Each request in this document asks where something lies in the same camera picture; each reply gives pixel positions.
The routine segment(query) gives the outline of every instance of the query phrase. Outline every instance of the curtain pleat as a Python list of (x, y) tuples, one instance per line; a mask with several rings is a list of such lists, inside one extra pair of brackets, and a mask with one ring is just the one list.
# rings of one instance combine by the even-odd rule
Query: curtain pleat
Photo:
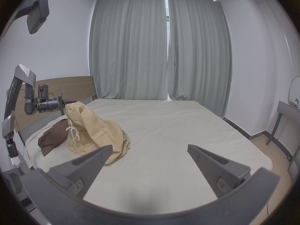
[(97, 0), (89, 67), (99, 98), (166, 100), (165, 0)]
[(229, 34), (221, 5), (213, 0), (168, 3), (169, 96), (173, 100), (195, 100), (223, 117), (231, 65)]

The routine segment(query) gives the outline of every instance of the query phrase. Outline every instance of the headboard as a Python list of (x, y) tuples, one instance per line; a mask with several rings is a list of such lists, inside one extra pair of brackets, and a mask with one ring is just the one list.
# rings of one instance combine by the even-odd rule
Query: headboard
[[(62, 99), (70, 99), (82, 101), (92, 97), (96, 99), (96, 91), (94, 86), (94, 79), (92, 76), (85, 77), (61, 77), (47, 80), (36, 81), (35, 97), (38, 97), (38, 85), (47, 84), (49, 86), (49, 93), (53, 93), (55, 97), (62, 92)], [(37, 120), (47, 116), (49, 113), (38, 113), (28, 116), (24, 111), (25, 105), (25, 91), (21, 90), (17, 99), (15, 108), (16, 121), (14, 124), (16, 132), (24, 129), (28, 125), (36, 122)]]

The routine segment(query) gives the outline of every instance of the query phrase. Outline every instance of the mattress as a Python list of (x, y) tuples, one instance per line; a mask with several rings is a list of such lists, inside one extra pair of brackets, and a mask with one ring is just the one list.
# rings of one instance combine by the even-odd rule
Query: mattress
[[(217, 199), (187, 153), (194, 144), (245, 164), (253, 174), (272, 169), (271, 160), (223, 119), (195, 101), (96, 99), (87, 105), (103, 119), (117, 121), (130, 137), (130, 150), (105, 165), (84, 197), (103, 208), (133, 214), (164, 214)], [(26, 141), (31, 163), (45, 172), (77, 158), (65, 143), (45, 157), (39, 137), (62, 116)]]

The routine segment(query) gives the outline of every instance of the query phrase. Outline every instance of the floor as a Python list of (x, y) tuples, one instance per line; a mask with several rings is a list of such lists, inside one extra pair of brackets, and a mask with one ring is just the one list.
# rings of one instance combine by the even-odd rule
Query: floor
[(261, 135), (260, 137), (252, 139), (251, 142), (271, 159), (273, 164), (272, 172), (280, 176), (280, 182), (273, 196), (269, 200), (268, 205), (262, 210), (251, 225), (261, 224), (279, 205), (292, 185), (291, 177), (287, 171), (290, 165), (287, 156), (273, 142), (270, 142), (269, 145), (266, 146), (267, 140), (268, 138), (265, 135)]

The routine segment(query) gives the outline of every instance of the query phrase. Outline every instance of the white bed sheet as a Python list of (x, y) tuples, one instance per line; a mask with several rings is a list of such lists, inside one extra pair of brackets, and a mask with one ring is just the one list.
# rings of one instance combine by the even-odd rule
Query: white bed sheet
[[(187, 153), (194, 144), (251, 167), (272, 170), (271, 160), (237, 130), (195, 101), (96, 99), (88, 106), (117, 121), (131, 149), (103, 167), (84, 200), (120, 212), (163, 214), (202, 206), (217, 197)], [(26, 147), (31, 163), (45, 172), (78, 157), (65, 143), (43, 156), (39, 137), (62, 116), (34, 133)]]

